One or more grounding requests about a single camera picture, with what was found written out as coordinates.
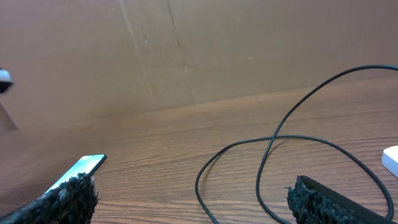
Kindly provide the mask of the blue Samsung smartphone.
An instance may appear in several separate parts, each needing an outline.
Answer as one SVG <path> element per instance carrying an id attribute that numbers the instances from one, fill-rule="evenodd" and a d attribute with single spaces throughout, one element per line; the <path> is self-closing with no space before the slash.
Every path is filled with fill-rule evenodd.
<path id="1" fill-rule="evenodd" d="M 106 154 L 82 156 L 45 193 L 56 189 L 64 182 L 68 182 L 72 177 L 78 177 L 78 174 L 88 174 L 91 177 L 106 159 Z"/>

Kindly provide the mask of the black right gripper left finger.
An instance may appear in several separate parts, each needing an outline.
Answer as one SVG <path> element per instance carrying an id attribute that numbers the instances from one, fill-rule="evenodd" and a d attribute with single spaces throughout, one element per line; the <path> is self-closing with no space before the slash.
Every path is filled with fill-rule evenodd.
<path id="1" fill-rule="evenodd" d="M 88 174 L 78 174 L 30 203 L 1 217 L 7 224 L 90 224 L 98 193 Z"/>

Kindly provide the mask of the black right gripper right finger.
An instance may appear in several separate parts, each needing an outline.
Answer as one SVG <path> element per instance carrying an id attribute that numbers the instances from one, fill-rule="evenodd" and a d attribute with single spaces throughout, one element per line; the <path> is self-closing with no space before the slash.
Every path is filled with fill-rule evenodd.
<path id="1" fill-rule="evenodd" d="M 305 175 L 287 189 L 287 203 L 298 224 L 396 224 Z"/>

